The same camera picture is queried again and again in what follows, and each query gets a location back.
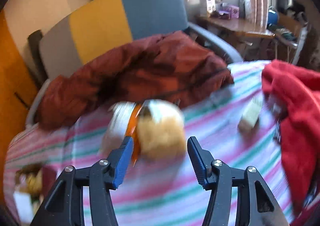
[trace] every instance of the mattress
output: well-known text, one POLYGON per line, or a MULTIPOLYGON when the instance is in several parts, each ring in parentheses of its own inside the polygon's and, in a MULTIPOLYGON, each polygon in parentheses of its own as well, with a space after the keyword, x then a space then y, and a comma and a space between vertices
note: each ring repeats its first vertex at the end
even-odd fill
MULTIPOLYGON (((230 167, 255 166, 291 222, 289 186, 281 165, 280 146, 273 139, 276 123, 265 101, 255 133, 245 137, 237 130, 242 111, 252 97, 264 97, 261 71, 268 63, 230 64, 234 85, 183 110, 186 139, 195 136, 202 148, 230 167)), ((24 165, 43 162, 60 174, 67 165, 79 169, 106 158, 99 154, 99 147, 111 120, 108 107, 102 105, 82 116, 71 128, 45 132, 35 125, 12 140, 4 168, 4 197, 15 218, 18 216, 13 200, 14 176, 24 165)), ((138 160, 134 167, 129 166, 119 189, 111 191, 120 226, 201 225, 209 197, 210 191, 198 184, 188 155, 161 162, 138 160)), ((229 225, 235 223, 236 199, 237 192, 233 189, 229 225)), ((86 187, 84 215, 86 225, 92 225, 86 187)))

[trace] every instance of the bed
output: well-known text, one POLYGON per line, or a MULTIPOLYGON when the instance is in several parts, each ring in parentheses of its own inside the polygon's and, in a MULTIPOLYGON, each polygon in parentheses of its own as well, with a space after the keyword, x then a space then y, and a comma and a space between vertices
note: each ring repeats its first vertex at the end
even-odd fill
MULTIPOLYGON (((263 99, 261 71, 268 61, 230 64, 235 84, 211 94, 183 110, 186 139, 196 136, 204 149, 229 166, 255 166, 272 190, 288 222, 293 220, 288 183, 281 165, 281 150, 273 139, 276 123, 264 102, 258 130, 242 136, 237 125, 243 108, 253 96, 263 99)), ((67 165, 89 167, 105 158, 98 151, 111 114, 107 105, 82 116, 74 126, 48 133, 34 125, 9 145, 4 168, 4 197, 17 219, 13 200, 15 172, 24 165, 44 162, 60 172, 67 165)), ((124 183, 111 192, 119 225, 201 225, 210 191, 198 184, 188 155, 174 161, 139 160, 127 170, 124 183)), ((232 192, 229 225, 236 217, 236 189, 232 192)), ((89 191, 84 189, 86 225, 92 225, 89 191)))

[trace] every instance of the chair backrest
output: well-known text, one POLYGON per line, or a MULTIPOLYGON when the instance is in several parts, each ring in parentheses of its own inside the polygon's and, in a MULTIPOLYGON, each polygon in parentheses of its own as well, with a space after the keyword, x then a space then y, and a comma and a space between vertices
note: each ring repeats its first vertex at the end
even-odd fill
POLYGON ((106 51, 188 27, 184 0, 94 0, 57 23, 40 41, 49 79, 70 76, 106 51))

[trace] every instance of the orange object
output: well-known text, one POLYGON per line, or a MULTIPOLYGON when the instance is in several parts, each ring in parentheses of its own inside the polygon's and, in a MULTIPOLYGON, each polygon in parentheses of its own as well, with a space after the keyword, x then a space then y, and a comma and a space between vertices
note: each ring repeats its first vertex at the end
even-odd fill
POLYGON ((140 143, 139 143, 139 139, 138 139, 138 134, 137 134, 138 115, 140 113, 141 108, 142 108, 141 104, 137 104, 135 106, 135 108, 133 109, 133 111, 131 113, 128 127, 125 132, 125 136, 130 136, 133 138, 133 152, 132 152, 132 156, 131 156, 131 161, 132 161, 133 165, 138 160, 138 157, 139 157, 140 151, 141 151, 140 143))

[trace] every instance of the rust-colored blanket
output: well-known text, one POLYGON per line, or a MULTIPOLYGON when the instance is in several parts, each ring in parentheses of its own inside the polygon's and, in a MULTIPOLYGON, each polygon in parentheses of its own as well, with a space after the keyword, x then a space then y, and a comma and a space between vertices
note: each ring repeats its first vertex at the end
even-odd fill
POLYGON ((114 48, 78 69, 58 76, 37 110, 40 126, 71 126, 100 103, 142 102, 158 98, 197 103, 233 83, 225 62, 181 31, 133 41, 114 48))

